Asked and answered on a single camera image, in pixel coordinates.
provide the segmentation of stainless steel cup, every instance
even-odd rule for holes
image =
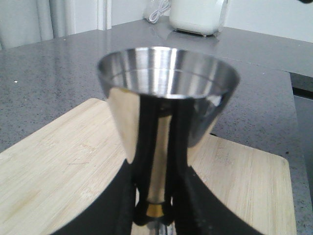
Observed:
[[[176,188],[239,76],[221,60],[168,47],[115,52],[98,70],[139,191],[134,222],[168,225]]]

